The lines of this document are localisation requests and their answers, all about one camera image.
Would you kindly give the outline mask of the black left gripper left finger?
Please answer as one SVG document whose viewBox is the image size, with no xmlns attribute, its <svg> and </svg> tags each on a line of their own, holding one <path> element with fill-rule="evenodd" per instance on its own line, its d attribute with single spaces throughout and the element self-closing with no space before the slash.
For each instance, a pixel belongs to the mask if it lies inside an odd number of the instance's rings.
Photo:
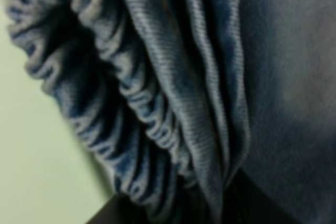
<svg viewBox="0 0 336 224">
<path fill-rule="evenodd" d="M 126 196 L 113 196 L 87 224 L 147 224 L 144 209 Z"/>
</svg>

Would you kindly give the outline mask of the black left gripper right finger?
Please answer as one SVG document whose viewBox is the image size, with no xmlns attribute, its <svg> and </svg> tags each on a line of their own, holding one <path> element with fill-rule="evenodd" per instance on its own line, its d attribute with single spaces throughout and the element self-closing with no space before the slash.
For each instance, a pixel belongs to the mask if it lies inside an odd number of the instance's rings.
<svg viewBox="0 0 336 224">
<path fill-rule="evenodd" d="M 298 223 L 239 170 L 225 194 L 225 222 L 241 224 Z"/>
</svg>

